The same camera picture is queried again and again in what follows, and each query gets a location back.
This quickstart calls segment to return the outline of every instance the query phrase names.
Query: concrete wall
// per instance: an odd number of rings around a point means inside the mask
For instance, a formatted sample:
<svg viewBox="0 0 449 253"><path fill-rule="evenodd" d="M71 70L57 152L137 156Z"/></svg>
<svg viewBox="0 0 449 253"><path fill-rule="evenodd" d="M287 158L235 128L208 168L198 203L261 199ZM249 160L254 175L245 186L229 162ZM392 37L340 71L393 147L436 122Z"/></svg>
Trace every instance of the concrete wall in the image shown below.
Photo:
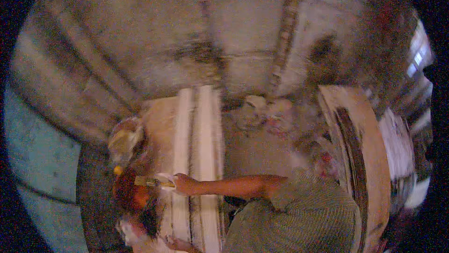
<svg viewBox="0 0 449 253"><path fill-rule="evenodd" d="M5 91L4 126L13 172L34 189L76 201L80 145L36 115L11 90ZM80 208L19 187L34 224L55 252L87 252Z"/></svg>

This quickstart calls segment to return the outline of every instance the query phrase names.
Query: hand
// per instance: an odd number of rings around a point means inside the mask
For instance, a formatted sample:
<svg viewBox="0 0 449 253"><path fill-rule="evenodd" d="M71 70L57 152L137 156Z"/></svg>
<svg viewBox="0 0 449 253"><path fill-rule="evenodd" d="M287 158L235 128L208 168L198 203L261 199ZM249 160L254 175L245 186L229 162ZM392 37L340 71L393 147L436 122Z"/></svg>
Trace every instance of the hand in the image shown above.
<svg viewBox="0 0 449 253"><path fill-rule="evenodd" d="M166 246L171 250L191 252L193 249L193 245L182 239L166 236L164 241Z"/></svg>
<svg viewBox="0 0 449 253"><path fill-rule="evenodd" d="M186 196L195 196L200 193L200 182L182 173L175 175L176 191Z"/></svg>

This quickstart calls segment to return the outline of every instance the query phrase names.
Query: dark hair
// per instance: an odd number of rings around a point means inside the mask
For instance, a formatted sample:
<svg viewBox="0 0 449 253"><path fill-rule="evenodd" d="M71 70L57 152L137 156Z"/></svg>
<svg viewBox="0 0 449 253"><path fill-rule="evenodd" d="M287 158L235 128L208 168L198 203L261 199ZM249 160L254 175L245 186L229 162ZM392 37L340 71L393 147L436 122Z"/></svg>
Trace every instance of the dark hair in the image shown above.
<svg viewBox="0 0 449 253"><path fill-rule="evenodd" d="M155 239L158 236L162 218L157 213L157 201L157 199L153 199L139 215L139 221L143 224L146 233L151 239Z"/></svg>

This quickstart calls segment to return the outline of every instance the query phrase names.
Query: green shirt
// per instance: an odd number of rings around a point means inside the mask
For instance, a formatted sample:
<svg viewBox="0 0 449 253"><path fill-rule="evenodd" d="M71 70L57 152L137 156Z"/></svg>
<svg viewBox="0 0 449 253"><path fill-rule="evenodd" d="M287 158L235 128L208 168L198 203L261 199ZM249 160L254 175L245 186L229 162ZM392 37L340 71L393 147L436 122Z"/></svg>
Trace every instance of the green shirt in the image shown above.
<svg viewBox="0 0 449 253"><path fill-rule="evenodd" d="M351 252L356 215L337 183L296 169L271 201L252 201L235 216L224 252Z"/></svg>

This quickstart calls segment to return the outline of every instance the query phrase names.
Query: man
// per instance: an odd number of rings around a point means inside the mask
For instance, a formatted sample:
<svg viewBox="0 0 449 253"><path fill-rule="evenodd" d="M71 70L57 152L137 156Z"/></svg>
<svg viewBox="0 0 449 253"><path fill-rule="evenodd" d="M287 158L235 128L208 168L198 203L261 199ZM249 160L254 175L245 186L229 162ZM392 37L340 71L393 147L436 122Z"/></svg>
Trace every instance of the man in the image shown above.
<svg viewBox="0 0 449 253"><path fill-rule="evenodd" d="M337 183L296 169L291 178L249 175L199 182L175 176L177 192L253 198L236 214L224 252L356 252L360 214L355 201ZM171 237L173 250L201 252Z"/></svg>

